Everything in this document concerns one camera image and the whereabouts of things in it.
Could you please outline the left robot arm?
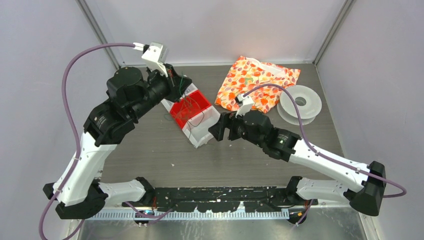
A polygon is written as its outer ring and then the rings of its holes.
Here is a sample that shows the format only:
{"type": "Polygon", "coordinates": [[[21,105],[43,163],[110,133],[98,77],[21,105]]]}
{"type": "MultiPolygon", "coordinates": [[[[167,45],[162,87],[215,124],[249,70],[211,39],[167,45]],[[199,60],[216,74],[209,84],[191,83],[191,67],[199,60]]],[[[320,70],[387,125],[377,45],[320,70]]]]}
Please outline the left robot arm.
{"type": "Polygon", "coordinates": [[[106,158],[134,130],[141,117],[162,100],[179,102],[193,82],[179,75],[170,64],[165,66],[165,71],[166,75],[162,75],[158,70],[148,70],[148,78],[144,80],[138,68],[124,67],[107,81],[108,98],[90,112],[83,125],[77,164],[68,165],[71,176],[43,187],[48,199],[58,201],[55,211],[60,219],[89,219],[104,207],[125,202],[141,207],[153,203],[155,190],[144,177],[104,183],[99,175],[106,158]]]}

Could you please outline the white perforated spool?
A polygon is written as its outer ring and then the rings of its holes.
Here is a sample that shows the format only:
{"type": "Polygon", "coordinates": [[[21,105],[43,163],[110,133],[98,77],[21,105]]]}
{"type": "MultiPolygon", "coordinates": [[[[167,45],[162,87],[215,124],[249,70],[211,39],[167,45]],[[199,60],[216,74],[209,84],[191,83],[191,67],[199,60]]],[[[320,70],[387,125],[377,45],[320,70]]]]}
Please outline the white perforated spool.
{"type": "MultiPolygon", "coordinates": [[[[310,124],[322,110],[322,100],[319,95],[313,89],[303,85],[290,86],[286,90],[298,108],[302,125],[310,124]]],[[[286,122],[299,125],[295,107],[284,91],[280,95],[277,111],[286,122]]]]}

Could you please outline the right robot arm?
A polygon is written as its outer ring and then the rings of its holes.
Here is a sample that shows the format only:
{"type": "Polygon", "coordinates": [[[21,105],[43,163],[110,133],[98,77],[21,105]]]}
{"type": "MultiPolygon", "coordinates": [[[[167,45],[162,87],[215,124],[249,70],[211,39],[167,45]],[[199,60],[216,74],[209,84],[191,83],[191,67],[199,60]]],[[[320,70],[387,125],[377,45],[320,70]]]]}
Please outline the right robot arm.
{"type": "Polygon", "coordinates": [[[243,116],[235,112],[221,113],[208,131],[221,141],[226,129],[229,130],[230,141],[246,140],[273,159],[302,165],[331,178],[313,180],[293,176],[285,192],[285,198],[291,205],[299,205],[303,200],[330,200],[348,203],[354,210],[368,216],[379,215],[386,189],[386,183],[381,180],[386,176],[382,163],[355,162],[328,152],[294,132],[275,127],[258,110],[243,116]]]}

